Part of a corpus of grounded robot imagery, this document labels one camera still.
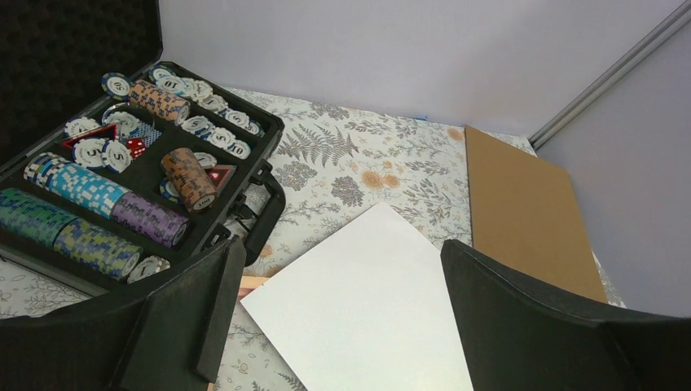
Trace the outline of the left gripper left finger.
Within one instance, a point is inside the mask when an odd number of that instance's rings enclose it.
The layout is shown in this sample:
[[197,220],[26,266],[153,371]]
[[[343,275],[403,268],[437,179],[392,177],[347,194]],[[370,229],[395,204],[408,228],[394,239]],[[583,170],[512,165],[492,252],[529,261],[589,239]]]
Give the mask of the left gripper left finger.
[[245,258],[242,242],[228,239],[110,293],[2,320],[2,389],[207,389]]

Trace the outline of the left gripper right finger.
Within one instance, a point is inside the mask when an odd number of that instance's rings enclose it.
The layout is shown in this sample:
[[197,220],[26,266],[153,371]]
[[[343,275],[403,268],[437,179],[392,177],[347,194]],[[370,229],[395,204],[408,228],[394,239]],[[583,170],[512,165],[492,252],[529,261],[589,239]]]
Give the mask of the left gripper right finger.
[[689,319],[581,297],[458,240],[441,263],[476,390],[689,389]]

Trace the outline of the wooden picture frame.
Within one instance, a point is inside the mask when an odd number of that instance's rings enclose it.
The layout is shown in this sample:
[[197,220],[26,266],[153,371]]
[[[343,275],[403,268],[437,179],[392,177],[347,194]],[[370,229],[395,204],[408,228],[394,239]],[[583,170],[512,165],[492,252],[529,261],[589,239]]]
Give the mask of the wooden picture frame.
[[226,354],[227,346],[224,348],[223,357],[226,360],[221,362],[216,383],[209,384],[208,390],[262,390],[257,385],[257,375],[270,365],[271,360],[266,353],[270,351],[271,343],[249,317],[240,300],[267,280],[267,277],[252,275],[241,278],[227,334],[231,352]]

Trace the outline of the seascape photo print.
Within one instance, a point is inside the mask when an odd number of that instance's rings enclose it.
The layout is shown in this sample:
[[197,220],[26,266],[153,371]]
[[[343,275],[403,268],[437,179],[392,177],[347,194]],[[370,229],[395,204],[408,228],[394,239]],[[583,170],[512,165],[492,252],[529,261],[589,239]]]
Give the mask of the seascape photo print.
[[242,300],[309,390],[470,390],[440,252],[379,203]]

